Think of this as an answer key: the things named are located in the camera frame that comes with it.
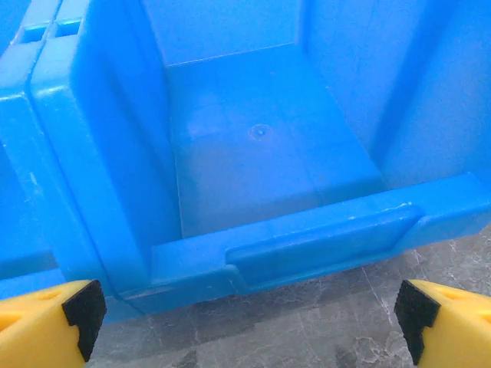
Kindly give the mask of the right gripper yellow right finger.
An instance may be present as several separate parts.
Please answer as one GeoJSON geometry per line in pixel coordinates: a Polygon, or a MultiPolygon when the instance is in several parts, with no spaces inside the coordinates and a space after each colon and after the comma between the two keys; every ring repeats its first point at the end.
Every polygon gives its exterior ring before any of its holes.
{"type": "Polygon", "coordinates": [[[417,367],[490,367],[490,297],[404,280],[394,313],[417,367]]]}

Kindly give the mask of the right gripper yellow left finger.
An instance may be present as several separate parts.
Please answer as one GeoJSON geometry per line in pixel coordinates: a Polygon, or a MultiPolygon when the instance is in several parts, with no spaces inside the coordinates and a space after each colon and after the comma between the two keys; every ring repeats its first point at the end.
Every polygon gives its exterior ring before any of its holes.
{"type": "Polygon", "coordinates": [[[1,366],[85,366],[106,313],[98,280],[71,281],[2,300],[1,366]]]}

